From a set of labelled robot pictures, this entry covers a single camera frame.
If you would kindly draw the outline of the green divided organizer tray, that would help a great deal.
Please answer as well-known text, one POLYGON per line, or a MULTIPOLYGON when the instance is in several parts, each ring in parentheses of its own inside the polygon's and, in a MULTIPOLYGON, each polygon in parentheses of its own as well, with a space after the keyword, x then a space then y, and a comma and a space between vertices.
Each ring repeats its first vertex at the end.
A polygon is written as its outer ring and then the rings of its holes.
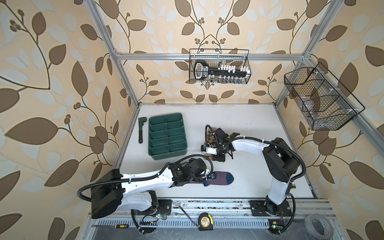
POLYGON ((155 161, 183 156, 188 151, 181 113, 150 117, 148 138, 148 154, 155 161))

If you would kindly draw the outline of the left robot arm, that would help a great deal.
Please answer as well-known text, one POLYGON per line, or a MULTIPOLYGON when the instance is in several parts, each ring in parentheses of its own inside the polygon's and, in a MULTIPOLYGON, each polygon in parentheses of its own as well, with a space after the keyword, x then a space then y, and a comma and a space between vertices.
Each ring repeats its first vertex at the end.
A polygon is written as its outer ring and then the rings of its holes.
POLYGON ((202 184, 216 175, 208 157, 193 154, 149 173, 130 175, 112 169, 96 183, 81 187, 77 196, 91 203, 92 219, 101 219, 120 208, 140 212, 156 209, 159 206, 156 189, 202 184))

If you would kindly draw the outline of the purple striped sock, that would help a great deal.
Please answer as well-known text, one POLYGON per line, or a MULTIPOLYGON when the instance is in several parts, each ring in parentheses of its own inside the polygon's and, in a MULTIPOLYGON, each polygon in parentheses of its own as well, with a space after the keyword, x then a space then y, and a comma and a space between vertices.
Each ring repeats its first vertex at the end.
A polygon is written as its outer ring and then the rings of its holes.
POLYGON ((227 186, 234 182, 234 176, 229 172, 215 172, 212 178, 203 182, 207 186, 227 186))

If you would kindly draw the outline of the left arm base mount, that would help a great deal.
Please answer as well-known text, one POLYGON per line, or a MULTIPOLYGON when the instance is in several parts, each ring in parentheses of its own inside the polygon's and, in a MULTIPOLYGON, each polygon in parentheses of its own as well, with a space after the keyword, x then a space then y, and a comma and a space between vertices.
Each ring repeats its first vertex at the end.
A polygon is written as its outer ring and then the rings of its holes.
POLYGON ((173 201, 170 199, 158 200, 149 209, 141 212, 131 210, 133 224, 141 234, 152 233, 160 223, 171 214, 173 201))

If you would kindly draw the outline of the brown argyle sock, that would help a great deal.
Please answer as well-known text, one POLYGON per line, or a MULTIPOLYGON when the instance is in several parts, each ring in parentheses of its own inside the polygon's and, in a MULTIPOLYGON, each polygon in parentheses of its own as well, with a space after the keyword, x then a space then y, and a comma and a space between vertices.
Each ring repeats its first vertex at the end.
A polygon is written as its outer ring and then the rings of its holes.
POLYGON ((212 133, 208 132, 207 135, 207 144, 206 146, 212 147, 212 148, 217 148, 217 152, 219 153, 220 151, 220 144, 217 142, 216 138, 213 136, 212 133))

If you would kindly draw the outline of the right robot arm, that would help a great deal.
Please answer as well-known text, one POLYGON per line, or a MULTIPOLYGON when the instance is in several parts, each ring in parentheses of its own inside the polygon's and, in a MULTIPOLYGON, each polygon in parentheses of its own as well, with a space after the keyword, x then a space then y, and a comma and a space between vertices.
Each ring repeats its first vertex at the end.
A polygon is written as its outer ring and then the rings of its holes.
POLYGON ((271 188, 266 196, 265 205, 277 208, 287 199, 294 181, 306 174, 306 165, 281 138, 265 141, 254 137, 241 137, 239 133, 228 135, 222 129, 212 130, 214 143, 209 144, 206 138, 202 151, 213 156, 213 160, 224 162, 226 155, 242 151, 264 157, 270 174, 273 177, 271 188))

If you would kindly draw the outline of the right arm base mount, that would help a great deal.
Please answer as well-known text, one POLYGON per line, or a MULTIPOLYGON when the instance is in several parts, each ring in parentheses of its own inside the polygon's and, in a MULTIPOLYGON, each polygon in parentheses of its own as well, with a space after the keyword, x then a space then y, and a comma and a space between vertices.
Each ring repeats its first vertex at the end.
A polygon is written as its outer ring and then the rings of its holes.
POLYGON ((253 217, 275 217, 269 219, 268 231, 272 235, 282 235, 291 226, 296 215, 296 201, 293 200, 292 205, 287 199, 281 205, 276 205, 269 199, 265 201, 250 201, 250 207, 253 217))

